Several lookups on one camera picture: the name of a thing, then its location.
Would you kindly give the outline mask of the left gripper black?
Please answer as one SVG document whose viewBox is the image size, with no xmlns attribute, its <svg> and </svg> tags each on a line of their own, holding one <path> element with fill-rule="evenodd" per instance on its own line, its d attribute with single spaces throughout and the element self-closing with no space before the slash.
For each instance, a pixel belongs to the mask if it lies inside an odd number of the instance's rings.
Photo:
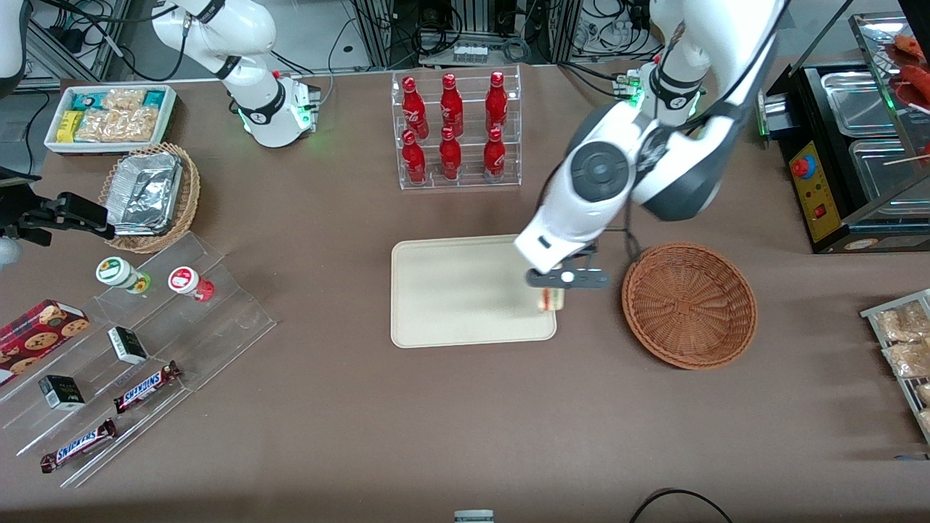
<svg viewBox="0 0 930 523">
<path fill-rule="evenodd" d="M 597 252 L 598 245 L 596 243 L 589 243 L 585 245 L 585 247 L 579 249 L 579 251 L 563 259 L 560 264 L 560 269 L 563 272 L 579 272 L 591 270 L 592 262 L 594 262 L 594 256 L 597 254 Z"/>
</svg>

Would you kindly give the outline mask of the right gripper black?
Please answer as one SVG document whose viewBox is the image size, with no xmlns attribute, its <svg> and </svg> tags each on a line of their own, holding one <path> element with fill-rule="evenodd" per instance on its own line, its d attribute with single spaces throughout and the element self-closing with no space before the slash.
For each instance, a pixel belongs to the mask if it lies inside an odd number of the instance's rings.
<svg viewBox="0 0 930 523">
<path fill-rule="evenodd" d="M 49 247 L 52 235 L 43 229 L 49 223 L 49 227 L 56 230 L 77 230 L 104 240 L 114 239 L 114 227 L 108 222 L 104 206 L 72 192 L 61 192 L 51 200 L 40 198 L 32 188 L 40 179 L 40 175 L 1 169 L 3 236 Z M 49 212 L 49 222 L 44 209 Z"/>
</svg>

